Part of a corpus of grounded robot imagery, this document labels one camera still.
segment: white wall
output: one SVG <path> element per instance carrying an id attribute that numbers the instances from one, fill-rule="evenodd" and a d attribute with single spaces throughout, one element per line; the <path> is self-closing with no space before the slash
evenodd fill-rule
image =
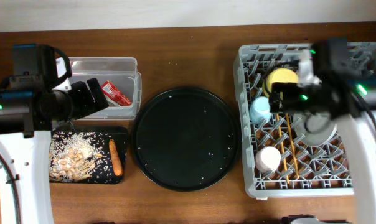
<path id="1" fill-rule="evenodd" d="M 376 21 L 376 0 L 0 0 L 0 32 Z"/>

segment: gray dish rack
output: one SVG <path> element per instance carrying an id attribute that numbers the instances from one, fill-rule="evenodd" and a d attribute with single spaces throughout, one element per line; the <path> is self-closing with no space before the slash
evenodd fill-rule
<path id="1" fill-rule="evenodd" d="M 256 127 L 249 119 L 249 107 L 253 100 L 263 93 L 262 75 L 269 67 L 279 62 L 296 60 L 300 51 L 308 49 L 310 44 L 266 44 L 244 45 L 239 48 L 233 64 L 235 97 L 239 105 L 242 127 L 242 161 L 246 193 L 258 200 L 268 197 L 317 197 L 353 195 L 352 179 L 348 170 L 348 160 L 344 146 L 337 133 L 327 144 L 310 147 L 296 136 L 294 145 L 298 162 L 299 178 L 293 165 L 293 156 L 289 143 L 286 118 L 276 120 L 273 115 L 269 122 Z M 348 44 L 349 61 L 363 77 L 376 76 L 376 42 L 353 42 Z M 292 133 L 298 122 L 291 120 Z M 282 136 L 277 131 L 281 126 Z M 285 153 L 275 172 L 262 174 L 255 167 L 255 154 L 265 146 L 280 149 L 284 142 Z M 286 159 L 287 169 L 282 160 Z"/>

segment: red candy wrapper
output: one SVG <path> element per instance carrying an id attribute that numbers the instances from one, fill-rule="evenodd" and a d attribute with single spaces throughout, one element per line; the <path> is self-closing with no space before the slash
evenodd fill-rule
<path id="1" fill-rule="evenodd" d="M 132 104 L 132 102 L 126 96 L 124 96 L 124 94 L 122 94 L 121 91 L 118 90 L 109 80 L 102 84 L 101 88 L 103 94 L 108 96 L 120 106 L 130 106 Z"/>

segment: wooden table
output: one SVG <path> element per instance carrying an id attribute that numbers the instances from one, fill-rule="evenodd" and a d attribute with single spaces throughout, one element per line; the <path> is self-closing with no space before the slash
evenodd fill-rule
<path id="1" fill-rule="evenodd" d="M 71 57 L 135 57 L 143 79 L 143 103 L 176 86 L 199 86 L 221 96 L 237 113 L 232 63 L 241 45 L 314 42 L 336 36 L 376 41 L 376 22 L 0 33 L 0 81 L 12 74 L 13 44 L 49 44 Z M 83 124 L 131 130 L 132 122 Z M 50 184 L 50 188 L 55 223 L 261 224 L 302 213 L 323 220 L 355 220 L 354 197 L 257 201 L 243 185 L 240 161 L 208 189 L 173 192 L 146 178 L 129 151 L 122 184 Z"/>

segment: light blue cup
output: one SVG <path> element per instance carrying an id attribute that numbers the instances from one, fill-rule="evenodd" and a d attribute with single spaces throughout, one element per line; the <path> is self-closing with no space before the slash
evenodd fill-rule
<path id="1" fill-rule="evenodd" d="M 249 118 L 255 125 L 260 125 L 265 119 L 269 122 L 271 119 L 270 104 L 265 96 L 258 97 L 250 105 Z"/>

